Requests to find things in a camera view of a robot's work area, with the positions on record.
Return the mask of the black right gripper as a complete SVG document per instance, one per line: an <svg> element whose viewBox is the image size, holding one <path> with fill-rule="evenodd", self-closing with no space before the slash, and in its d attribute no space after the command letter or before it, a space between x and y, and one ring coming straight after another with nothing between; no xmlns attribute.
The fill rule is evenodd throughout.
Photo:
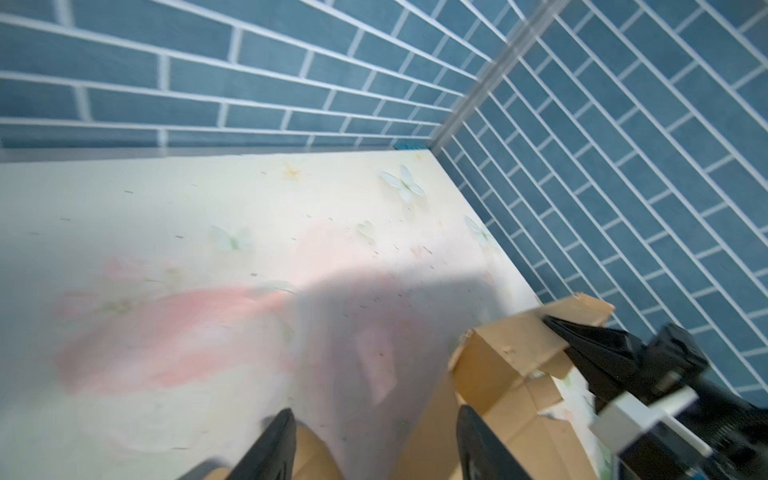
<svg viewBox="0 0 768 480"><path fill-rule="evenodd" d="M645 404L684 387L698 399L678 415L694 432L765 432L767 410L705 378L709 361L685 329L667 324L648 343L619 329L545 316L543 323L565 340L566 355L607 404L625 391Z"/></svg>

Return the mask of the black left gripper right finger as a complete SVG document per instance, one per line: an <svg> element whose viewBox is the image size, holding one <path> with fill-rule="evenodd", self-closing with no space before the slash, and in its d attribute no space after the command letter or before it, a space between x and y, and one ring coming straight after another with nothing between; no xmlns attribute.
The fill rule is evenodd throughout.
<svg viewBox="0 0 768 480"><path fill-rule="evenodd" d="M464 480L531 480L532 477L469 405L459 408L456 439Z"/></svg>

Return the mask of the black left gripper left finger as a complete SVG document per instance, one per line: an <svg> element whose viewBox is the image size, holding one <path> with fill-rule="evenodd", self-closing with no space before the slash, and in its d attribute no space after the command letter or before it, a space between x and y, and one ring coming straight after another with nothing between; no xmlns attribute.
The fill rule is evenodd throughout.
<svg viewBox="0 0 768 480"><path fill-rule="evenodd" d="M228 474L228 480L290 480L297 447L297 423L281 410Z"/></svg>

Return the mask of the brown cardboard box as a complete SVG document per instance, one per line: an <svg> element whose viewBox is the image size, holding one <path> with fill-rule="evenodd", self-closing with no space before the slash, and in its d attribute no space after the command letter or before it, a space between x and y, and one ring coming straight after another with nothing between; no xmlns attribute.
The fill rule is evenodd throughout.
<svg viewBox="0 0 768 480"><path fill-rule="evenodd" d="M566 343L543 323L552 316L601 327L613 305L584 293L472 329L438 376L418 422L385 473L392 479L461 477L457 420L470 407L534 479L595 479L590 400L578 385L570 408L558 386L573 373Z"/></svg>

